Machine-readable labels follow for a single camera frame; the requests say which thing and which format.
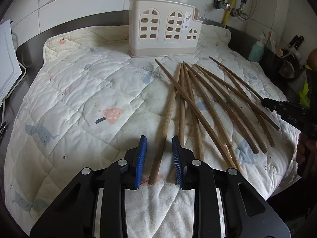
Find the black utensil pot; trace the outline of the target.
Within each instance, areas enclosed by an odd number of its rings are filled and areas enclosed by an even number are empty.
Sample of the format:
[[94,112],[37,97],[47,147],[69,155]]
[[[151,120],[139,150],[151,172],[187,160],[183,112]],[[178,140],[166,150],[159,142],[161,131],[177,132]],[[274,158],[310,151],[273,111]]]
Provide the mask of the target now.
[[282,49],[282,56],[278,56],[270,49],[265,48],[260,60],[260,66],[268,78],[295,81],[302,70],[297,57],[287,49]]

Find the white quilted patterned mat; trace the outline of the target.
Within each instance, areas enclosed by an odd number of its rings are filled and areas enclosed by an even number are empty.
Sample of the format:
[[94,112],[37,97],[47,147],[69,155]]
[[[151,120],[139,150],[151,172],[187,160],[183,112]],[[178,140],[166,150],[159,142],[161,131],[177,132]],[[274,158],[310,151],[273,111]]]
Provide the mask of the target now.
[[147,183],[167,109],[171,82],[181,62],[196,63],[225,82],[223,63],[260,98],[285,100],[258,63],[228,47],[230,32],[203,25],[193,55],[132,58],[128,27],[87,27],[49,38],[44,65],[24,96],[13,124],[4,167],[5,204],[29,233],[62,189],[84,167],[103,169],[147,137],[143,180],[126,191],[129,237],[191,237],[193,191],[175,184],[171,140],[178,132],[173,103],[167,143],[154,186]]

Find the wooden spoon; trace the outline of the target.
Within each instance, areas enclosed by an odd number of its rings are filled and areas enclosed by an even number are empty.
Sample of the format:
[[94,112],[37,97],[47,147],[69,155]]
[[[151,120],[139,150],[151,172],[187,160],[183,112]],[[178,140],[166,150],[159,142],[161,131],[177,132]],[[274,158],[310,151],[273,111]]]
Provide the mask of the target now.
[[282,49],[276,48],[276,49],[275,49],[275,54],[276,54],[278,57],[282,57],[283,54],[284,54],[284,52],[283,52]]

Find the teal soap dispenser bottle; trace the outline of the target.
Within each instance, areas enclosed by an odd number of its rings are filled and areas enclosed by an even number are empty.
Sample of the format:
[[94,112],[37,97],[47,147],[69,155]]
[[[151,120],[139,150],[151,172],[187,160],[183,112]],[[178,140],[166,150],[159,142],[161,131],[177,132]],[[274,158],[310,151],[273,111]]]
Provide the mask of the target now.
[[260,35],[260,40],[258,40],[251,48],[251,51],[248,56],[248,60],[250,62],[260,62],[263,54],[264,48],[266,44],[266,37],[264,35]]

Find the white plastic rice spoon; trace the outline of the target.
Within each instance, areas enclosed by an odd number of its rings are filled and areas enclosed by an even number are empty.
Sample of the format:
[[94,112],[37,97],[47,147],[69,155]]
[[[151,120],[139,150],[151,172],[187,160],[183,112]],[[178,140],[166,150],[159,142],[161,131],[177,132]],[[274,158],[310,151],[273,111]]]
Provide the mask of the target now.
[[275,53],[276,44],[277,44],[276,34],[273,30],[271,30],[269,32],[268,47],[269,47],[270,51],[272,51],[273,53]]

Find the cream house-shaped utensil holder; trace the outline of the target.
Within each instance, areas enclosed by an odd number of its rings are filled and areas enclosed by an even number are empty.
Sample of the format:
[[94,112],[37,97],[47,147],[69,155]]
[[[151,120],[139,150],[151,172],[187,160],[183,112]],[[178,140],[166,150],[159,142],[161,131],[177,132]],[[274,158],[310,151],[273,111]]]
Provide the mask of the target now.
[[163,0],[130,0],[129,53],[132,57],[193,54],[202,21],[192,5]]

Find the metal wall valve right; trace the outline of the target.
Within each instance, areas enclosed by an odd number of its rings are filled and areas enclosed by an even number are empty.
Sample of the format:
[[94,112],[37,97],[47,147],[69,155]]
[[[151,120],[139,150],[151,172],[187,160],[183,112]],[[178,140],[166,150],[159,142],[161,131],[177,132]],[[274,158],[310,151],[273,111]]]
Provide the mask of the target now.
[[247,21],[249,20],[249,16],[243,12],[241,9],[233,8],[230,12],[232,17],[237,17],[240,21]]

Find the wall valve red knob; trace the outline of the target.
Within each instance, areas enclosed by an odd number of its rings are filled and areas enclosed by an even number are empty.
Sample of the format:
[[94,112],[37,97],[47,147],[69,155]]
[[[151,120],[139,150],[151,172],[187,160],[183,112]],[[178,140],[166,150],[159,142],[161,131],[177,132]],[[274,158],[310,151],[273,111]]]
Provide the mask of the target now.
[[214,8],[217,10],[223,9],[229,11],[231,9],[230,4],[227,3],[225,0],[215,0],[213,5]]

